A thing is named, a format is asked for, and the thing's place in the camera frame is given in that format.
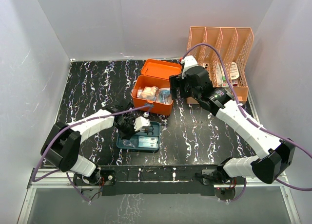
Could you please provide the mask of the black handled scissors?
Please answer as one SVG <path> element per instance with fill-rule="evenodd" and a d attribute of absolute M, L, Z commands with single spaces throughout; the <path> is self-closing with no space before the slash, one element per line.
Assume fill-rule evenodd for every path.
<path fill-rule="evenodd" d="M 154 127 L 153 126 L 143 127 L 140 129 L 140 132 L 145 133 L 147 135 L 149 134 L 154 135 Z"/>

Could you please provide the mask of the teal divided tray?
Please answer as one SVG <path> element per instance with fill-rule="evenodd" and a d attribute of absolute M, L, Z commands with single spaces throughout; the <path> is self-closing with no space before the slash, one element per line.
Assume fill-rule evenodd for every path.
<path fill-rule="evenodd" d="M 129 140 L 118 136 L 116 146 L 119 149 L 132 151 L 156 152 L 159 150 L 160 130 L 160 124 L 153 121 L 150 126 L 141 128 Z"/>

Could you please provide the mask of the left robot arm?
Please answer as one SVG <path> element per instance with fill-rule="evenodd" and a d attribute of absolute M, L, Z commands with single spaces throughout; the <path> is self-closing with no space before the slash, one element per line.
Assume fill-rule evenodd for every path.
<path fill-rule="evenodd" d="M 123 139 L 130 139 L 137 130 L 132 103 L 102 107 L 96 113 L 76 122 L 56 122 L 42 149 L 41 159 L 47 160 L 61 172 L 79 174 L 85 183 L 99 183 L 100 166 L 79 154 L 81 144 L 99 132 L 115 127 Z"/>

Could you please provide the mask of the beige bandage bag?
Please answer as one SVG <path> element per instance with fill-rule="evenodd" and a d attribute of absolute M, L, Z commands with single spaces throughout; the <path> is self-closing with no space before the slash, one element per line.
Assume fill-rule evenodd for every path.
<path fill-rule="evenodd" d="M 154 101 L 156 99 L 157 91 L 158 91 L 158 87 L 156 86 L 145 87 L 143 91 L 141 92 L 139 98 Z"/>

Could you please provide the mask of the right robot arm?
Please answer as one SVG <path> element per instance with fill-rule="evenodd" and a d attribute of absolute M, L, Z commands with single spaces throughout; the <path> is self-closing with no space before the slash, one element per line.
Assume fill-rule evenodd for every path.
<path fill-rule="evenodd" d="M 295 150 L 291 140 L 282 140 L 265 132 L 259 123 L 239 108 L 234 96 L 222 87 L 214 88 L 207 70 L 201 66 L 169 77 L 170 91 L 183 98 L 192 97 L 213 116 L 237 132 L 256 153 L 248 158 L 231 158 L 217 167 L 217 177 L 229 183 L 234 177 L 257 177 L 271 184 L 291 163 Z"/>

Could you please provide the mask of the light blue long packet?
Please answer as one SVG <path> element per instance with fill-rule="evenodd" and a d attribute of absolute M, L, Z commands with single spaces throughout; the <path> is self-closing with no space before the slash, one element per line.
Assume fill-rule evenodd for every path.
<path fill-rule="evenodd" d="M 158 94 L 161 98 L 168 98 L 171 95 L 170 88 L 160 88 Z"/>

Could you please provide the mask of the white blue sachet packet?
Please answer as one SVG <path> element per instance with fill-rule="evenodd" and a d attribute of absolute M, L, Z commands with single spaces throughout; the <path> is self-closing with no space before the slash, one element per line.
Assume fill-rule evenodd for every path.
<path fill-rule="evenodd" d="M 155 137 L 149 137 L 149 136 L 139 136 L 138 147 L 139 148 L 157 149 L 158 148 L 158 139 Z"/>

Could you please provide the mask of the clear bag blue items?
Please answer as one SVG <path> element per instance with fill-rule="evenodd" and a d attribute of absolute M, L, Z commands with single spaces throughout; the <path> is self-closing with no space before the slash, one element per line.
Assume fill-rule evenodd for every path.
<path fill-rule="evenodd" d="M 156 102 L 164 105 L 172 104 L 172 97 L 170 92 L 160 92 L 156 95 Z"/>

